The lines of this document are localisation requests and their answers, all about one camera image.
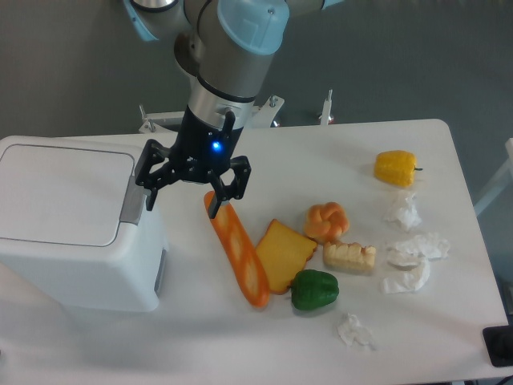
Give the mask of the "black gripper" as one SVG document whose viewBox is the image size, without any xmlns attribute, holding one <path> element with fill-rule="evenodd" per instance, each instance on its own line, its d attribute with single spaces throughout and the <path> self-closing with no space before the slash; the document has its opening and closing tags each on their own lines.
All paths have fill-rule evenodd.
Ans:
<svg viewBox="0 0 513 385">
<path fill-rule="evenodd" d="M 135 184 L 147 191 L 146 210 L 153 210 L 160 189 L 178 180 L 212 186 L 210 219 L 216 217 L 221 205 L 231 199 L 242 199 L 252 169 L 247 156 L 232 155 L 242 133 L 235 122 L 231 108 L 224 110 L 219 128 L 203 122 L 187 109 L 171 148 L 148 140 L 135 166 Z M 228 170 L 233 171 L 233 179 L 225 184 L 220 176 Z"/>
</svg>

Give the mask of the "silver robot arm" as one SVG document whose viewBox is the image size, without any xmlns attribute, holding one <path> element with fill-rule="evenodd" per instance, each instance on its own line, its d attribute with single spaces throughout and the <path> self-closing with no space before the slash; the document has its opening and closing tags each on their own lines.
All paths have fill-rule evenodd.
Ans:
<svg viewBox="0 0 513 385">
<path fill-rule="evenodd" d="M 149 140 L 135 167 L 135 182 L 152 210 L 158 191 L 178 180 L 210 184 L 208 215 L 241 199 L 251 167 L 233 156 L 255 98 L 280 49 L 291 17 L 333 6 L 332 1 L 183 1 L 192 28 L 175 41 L 179 66 L 193 78 L 176 142 Z"/>
</svg>

